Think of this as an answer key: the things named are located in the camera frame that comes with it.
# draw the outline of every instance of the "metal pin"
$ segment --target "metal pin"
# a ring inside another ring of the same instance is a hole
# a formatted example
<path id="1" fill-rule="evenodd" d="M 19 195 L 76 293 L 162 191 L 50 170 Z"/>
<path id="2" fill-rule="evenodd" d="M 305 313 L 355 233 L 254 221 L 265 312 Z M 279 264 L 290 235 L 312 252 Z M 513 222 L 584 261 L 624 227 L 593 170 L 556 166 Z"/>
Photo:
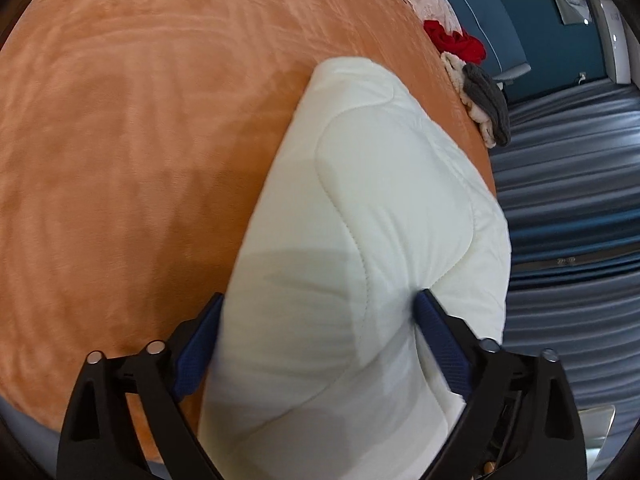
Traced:
<path id="1" fill-rule="evenodd" d="M 155 355 L 159 354 L 165 347 L 164 341 L 152 341 L 146 346 L 146 351 Z"/>
<path id="2" fill-rule="evenodd" d="M 91 352 L 86 357 L 86 361 L 91 365 L 95 365 L 98 361 L 100 361 L 100 359 L 102 359 L 102 352 L 100 352 L 98 350 L 95 350 L 95 351 Z"/>
<path id="3" fill-rule="evenodd" d="M 560 360 L 556 351 L 552 350 L 551 348 L 545 348 L 542 352 L 540 352 L 540 355 L 550 363 L 555 363 Z"/>
<path id="4" fill-rule="evenodd" d="M 485 352 L 490 352 L 492 354 L 497 354 L 500 351 L 500 345 L 498 345 L 498 342 L 489 337 L 480 341 L 480 348 Z"/>

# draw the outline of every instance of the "gray curtain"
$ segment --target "gray curtain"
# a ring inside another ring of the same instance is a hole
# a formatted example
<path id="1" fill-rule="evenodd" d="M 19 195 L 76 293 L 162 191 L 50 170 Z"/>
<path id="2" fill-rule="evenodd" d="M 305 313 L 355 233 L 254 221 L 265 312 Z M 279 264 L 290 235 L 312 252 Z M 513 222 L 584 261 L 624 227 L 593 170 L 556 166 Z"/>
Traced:
<path id="1" fill-rule="evenodd" d="M 514 107 L 492 150 L 511 228 L 640 204 L 640 91 L 596 81 Z"/>
<path id="2" fill-rule="evenodd" d="M 580 253 L 585 240 L 615 245 L 616 237 L 640 235 L 638 88 L 608 80 L 571 88 L 514 107 L 511 123 L 512 142 L 492 153 L 492 164 L 514 250 L 524 260 L 558 226 L 568 226 L 558 235 L 567 255 Z M 613 217 L 626 219 L 623 228 L 609 228 L 622 225 L 607 224 Z M 594 218 L 602 219 L 595 228 Z M 590 473 L 597 478 L 640 416 L 640 270 L 512 286 L 504 341 L 527 354 L 555 348 L 579 408 L 616 406 L 612 433 Z"/>

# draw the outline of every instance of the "orange blanket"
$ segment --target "orange blanket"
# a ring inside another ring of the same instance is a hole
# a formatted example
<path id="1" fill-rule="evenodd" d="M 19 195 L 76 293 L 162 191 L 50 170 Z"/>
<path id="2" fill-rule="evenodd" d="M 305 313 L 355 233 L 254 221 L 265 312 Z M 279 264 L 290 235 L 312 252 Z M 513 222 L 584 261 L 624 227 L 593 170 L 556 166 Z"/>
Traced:
<path id="1" fill-rule="evenodd" d="M 333 56 L 398 74 L 493 189 L 401 0 L 31 3 L 0 51 L 0 395 L 58 430 L 88 352 L 137 352 L 225 291 L 296 104 Z"/>

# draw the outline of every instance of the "gray cloth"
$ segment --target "gray cloth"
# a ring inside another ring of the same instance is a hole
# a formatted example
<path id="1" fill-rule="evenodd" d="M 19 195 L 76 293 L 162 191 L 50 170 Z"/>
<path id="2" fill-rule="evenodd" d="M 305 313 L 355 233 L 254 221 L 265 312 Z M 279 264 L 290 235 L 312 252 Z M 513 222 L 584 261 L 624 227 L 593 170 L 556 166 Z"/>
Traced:
<path id="1" fill-rule="evenodd" d="M 491 76 L 478 65 L 467 63 L 462 73 L 465 75 L 465 94 L 491 119 L 495 143 L 506 146 L 511 140 L 511 128 L 504 95 Z"/>

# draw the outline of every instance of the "blue curtain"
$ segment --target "blue curtain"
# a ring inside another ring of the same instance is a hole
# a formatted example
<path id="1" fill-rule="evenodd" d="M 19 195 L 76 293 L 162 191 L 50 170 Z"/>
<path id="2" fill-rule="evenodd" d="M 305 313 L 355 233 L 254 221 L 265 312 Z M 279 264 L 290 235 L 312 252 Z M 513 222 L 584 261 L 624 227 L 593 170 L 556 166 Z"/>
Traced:
<path id="1" fill-rule="evenodd" d="M 616 405 L 597 478 L 640 416 L 640 90 L 602 80 L 510 116 L 491 157 L 513 246 L 504 341 L 555 348 L 579 408 Z"/>

